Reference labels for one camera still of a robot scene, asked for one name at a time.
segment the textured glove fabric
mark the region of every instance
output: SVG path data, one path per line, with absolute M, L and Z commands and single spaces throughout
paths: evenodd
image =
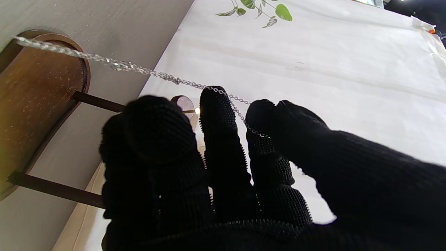
M 288 101 L 258 100 L 246 121 L 270 137 L 247 130 L 252 185 L 228 97 L 204 89 L 200 110 L 204 162 L 164 98 L 131 102 L 104 126 L 107 251 L 445 250 L 444 167 L 330 130 Z M 316 180 L 333 223 L 312 223 L 289 161 Z

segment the wooden disc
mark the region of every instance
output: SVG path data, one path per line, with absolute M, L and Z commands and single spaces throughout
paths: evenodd
M 68 37 L 44 30 L 19 34 L 82 51 Z M 13 172 L 27 173 L 57 129 L 87 92 L 88 61 L 22 47 L 11 41 L 0 54 L 0 200 L 14 191 Z
M 186 96 L 175 96 L 170 101 L 177 104 L 183 111 L 195 110 L 192 100 Z M 185 113 L 185 115 L 189 119 L 192 130 L 195 131 L 198 122 L 198 115 L 195 113 Z

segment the gray wall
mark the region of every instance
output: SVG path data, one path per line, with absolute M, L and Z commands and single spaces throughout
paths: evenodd
M 86 52 L 153 68 L 193 0 L 2 0 L 0 48 L 29 29 L 68 35 Z M 147 77 L 90 62 L 89 93 L 126 104 Z M 31 175 L 84 189 L 100 162 L 100 131 L 112 112 L 81 104 Z M 0 201 L 0 250 L 48 251 L 75 203 L 19 188 Z

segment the glove finger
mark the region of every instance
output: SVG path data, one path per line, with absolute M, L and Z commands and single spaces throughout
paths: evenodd
M 221 86 L 213 86 L 225 93 Z M 235 113 L 226 94 L 205 88 L 200 97 L 200 125 L 206 144 L 214 206 L 221 222 L 256 218 L 258 202 L 237 134 Z
M 314 135 L 329 131 L 318 115 L 287 100 L 279 102 L 266 130 L 276 150 L 298 166 L 303 164 L 301 156 L 311 154 L 308 144 Z
M 276 111 L 269 100 L 253 102 L 246 113 L 246 122 L 254 130 L 268 131 L 268 124 Z M 251 173 L 257 192 L 262 217 L 288 222 L 298 229 L 311 224 L 305 199 L 294 184 L 289 160 L 276 152 L 269 137 L 261 137 L 250 130 L 246 132 Z
M 113 250 L 157 236 L 158 197 L 147 168 L 130 150 L 124 135 L 122 114 L 103 127 L 99 152 L 105 163 L 102 188 L 107 227 L 105 247 Z
M 274 110 L 275 105 L 269 100 L 254 101 L 246 113 L 246 122 L 254 130 L 265 132 Z M 271 138 L 247 130 L 246 139 L 256 190 L 294 184 L 289 161 L 276 152 Z
M 177 234 L 211 224 L 214 215 L 195 133 L 181 108 L 144 96 L 127 105 L 130 147 L 151 171 L 160 196 L 161 232 Z

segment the metal chain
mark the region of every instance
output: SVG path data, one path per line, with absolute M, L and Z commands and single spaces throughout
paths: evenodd
M 138 72 L 141 73 L 143 75 L 151 75 L 151 76 L 155 76 L 170 82 L 175 83 L 176 85 L 179 84 L 185 84 L 188 86 L 192 86 L 194 88 L 203 90 L 203 89 L 210 89 L 214 92 L 218 92 L 220 94 L 226 95 L 229 98 L 229 102 L 231 103 L 232 109 L 234 110 L 234 112 L 240 117 L 240 119 L 243 121 L 243 123 L 246 125 L 246 128 L 248 130 L 250 130 L 252 133 L 259 135 L 260 137 L 268 137 L 268 135 L 263 134 L 259 131 L 256 131 L 255 129 L 253 129 L 245 120 L 245 117 L 242 115 L 242 113 L 238 110 L 238 108 L 235 106 L 234 102 L 232 101 L 232 99 L 237 100 L 241 103 L 244 104 L 251 104 L 250 102 L 239 98 L 237 96 L 234 96 L 232 94 L 228 94 L 223 90 L 219 90 L 217 88 L 213 88 L 210 86 L 206 86 L 206 85 L 202 85 L 202 84 L 198 84 L 195 82 L 191 82 L 188 80 L 184 80 L 181 79 L 179 77 L 176 77 L 174 75 L 171 74 L 167 74 L 164 72 L 160 72 L 160 71 L 154 71 L 154 70 L 150 70 L 148 68 L 145 67 L 141 67 L 138 66 L 136 64 L 133 64 L 132 62 L 125 62 L 125 61 L 121 61 L 121 60 L 116 60 L 116 59 L 109 59 L 106 57 L 102 57 L 99 56 L 97 54 L 89 54 L 89 53 L 84 53 L 81 51 L 77 51 L 77 50 L 73 50 L 64 46 L 60 46 L 60 45 L 55 45 L 53 43 L 49 43 L 49 42 L 43 42 L 43 41 L 38 41 L 38 40 L 34 40 L 34 39 L 26 39 L 23 37 L 14 37 L 17 40 L 17 43 L 21 46 L 27 46 L 27 47 L 32 47 L 32 48 L 37 48 L 40 50 L 49 50 L 49 51 L 53 51 L 53 52 L 57 52 L 57 53 L 62 53 L 68 56 L 72 56 L 72 57 L 76 57 L 76 58 L 80 58 L 80 59 L 88 59 L 88 60 L 93 60 L 99 63 L 102 63 L 104 65 L 107 65 L 109 67 L 111 67 L 113 70 L 116 71 L 132 71 L 132 72 Z

